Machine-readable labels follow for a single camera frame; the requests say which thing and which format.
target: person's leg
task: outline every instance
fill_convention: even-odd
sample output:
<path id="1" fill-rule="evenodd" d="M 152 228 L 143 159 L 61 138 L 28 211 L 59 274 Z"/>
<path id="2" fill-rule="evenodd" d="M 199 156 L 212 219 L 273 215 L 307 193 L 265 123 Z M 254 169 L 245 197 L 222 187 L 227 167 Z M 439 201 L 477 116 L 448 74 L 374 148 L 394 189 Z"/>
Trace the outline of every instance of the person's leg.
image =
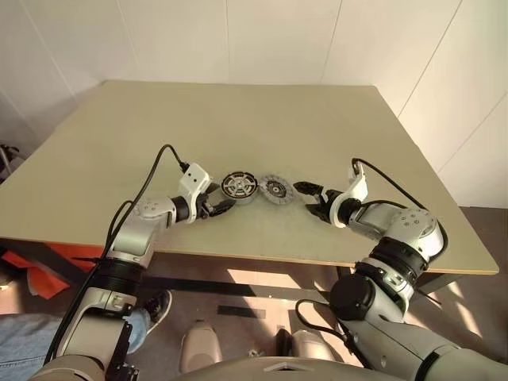
<path id="1" fill-rule="evenodd" d="M 60 319 L 46 314 L 0 316 L 0 379 L 24 381 L 38 371 Z"/>
<path id="2" fill-rule="evenodd" d="M 134 310 L 125 320 L 133 326 L 130 333 L 128 354 L 134 353 L 144 343 L 146 336 L 167 316 L 173 297 L 170 291 L 161 291 L 150 298 L 144 308 Z"/>
<path id="3" fill-rule="evenodd" d="M 160 292 L 144 307 L 134 309 L 125 319 L 133 326 L 129 354 L 166 317 L 171 308 L 171 293 Z M 0 315 L 0 380 L 25 381 L 42 368 L 60 320 L 47 314 Z"/>

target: red object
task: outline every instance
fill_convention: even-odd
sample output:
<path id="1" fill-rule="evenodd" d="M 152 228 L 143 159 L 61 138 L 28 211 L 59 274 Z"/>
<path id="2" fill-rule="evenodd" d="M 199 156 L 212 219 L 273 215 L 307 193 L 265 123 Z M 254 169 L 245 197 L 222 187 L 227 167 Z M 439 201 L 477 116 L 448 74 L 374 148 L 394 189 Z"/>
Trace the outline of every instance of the red object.
<path id="1" fill-rule="evenodd" d="M 103 248 L 91 246 L 77 246 L 74 244 L 46 244 L 55 252 L 58 252 L 63 258 L 68 259 L 76 266 L 82 268 L 84 271 L 89 272 L 94 266 L 91 262 L 83 262 L 82 260 L 73 260 L 72 258 L 99 258 L 102 254 Z M 41 270 L 36 265 L 28 260 L 24 260 L 14 252 L 6 252 L 3 257 L 4 260 L 20 268 L 28 268 L 28 277 L 30 284 L 37 291 L 37 293 L 45 298 L 50 299 L 62 290 L 69 287 L 65 282 L 57 279 L 53 275 L 48 274 L 46 271 Z"/>

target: white wall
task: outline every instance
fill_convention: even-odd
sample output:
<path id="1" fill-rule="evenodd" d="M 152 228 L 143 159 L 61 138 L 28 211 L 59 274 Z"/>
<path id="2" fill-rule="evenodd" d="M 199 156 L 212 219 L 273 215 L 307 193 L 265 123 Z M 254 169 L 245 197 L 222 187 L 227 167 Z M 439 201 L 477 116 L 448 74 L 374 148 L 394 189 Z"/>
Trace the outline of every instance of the white wall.
<path id="1" fill-rule="evenodd" d="M 507 0 L 2 0 L 0 140 L 104 79 L 374 84 L 455 200 L 508 207 Z"/>

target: cable connector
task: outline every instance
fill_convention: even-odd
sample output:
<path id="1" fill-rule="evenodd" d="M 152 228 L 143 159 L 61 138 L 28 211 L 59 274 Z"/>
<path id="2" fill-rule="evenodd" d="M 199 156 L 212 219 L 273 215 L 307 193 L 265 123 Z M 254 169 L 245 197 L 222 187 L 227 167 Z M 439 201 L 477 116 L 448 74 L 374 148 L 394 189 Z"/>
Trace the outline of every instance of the cable connector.
<path id="1" fill-rule="evenodd" d="M 189 169 L 189 167 L 191 166 L 189 163 L 186 163 L 185 161 L 179 161 L 178 164 L 182 169 L 183 173 L 187 172 L 187 169 Z"/>

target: table leg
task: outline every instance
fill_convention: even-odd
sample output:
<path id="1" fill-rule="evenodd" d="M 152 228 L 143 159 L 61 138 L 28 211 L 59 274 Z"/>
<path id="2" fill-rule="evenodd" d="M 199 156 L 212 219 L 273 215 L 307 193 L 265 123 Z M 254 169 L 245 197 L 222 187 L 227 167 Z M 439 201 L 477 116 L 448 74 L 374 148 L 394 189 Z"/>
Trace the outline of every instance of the table leg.
<path id="1" fill-rule="evenodd" d="M 351 275 L 351 268 L 350 267 L 337 266 L 335 268 L 337 269 L 337 276 L 339 279 L 344 278 L 347 275 Z"/>
<path id="2" fill-rule="evenodd" d="M 23 274 L 23 269 L 13 266 L 2 258 L 6 250 L 0 247 L 0 290 Z"/>
<path id="3" fill-rule="evenodd" d="M 69 285 L 78 286 L 87 277 L 85 271 L 41 242 L 2 238 L 0 239 L 0 247 L 14 252 L 24 260 L 28 260 Z"/>
<path id="4" fill-rule="evenodd" d="M 430 294 L 431 292 L 437 291 L 451 282 L 455 282 L 461 276 L 461 274 L 438 274 L 426 272 L 418 279 L 415 288 L 419 289 L 423 294 Z M 424 298 L 424 296 L 415 292 L 411 300 L 415 301 L 419 298 Z"/>

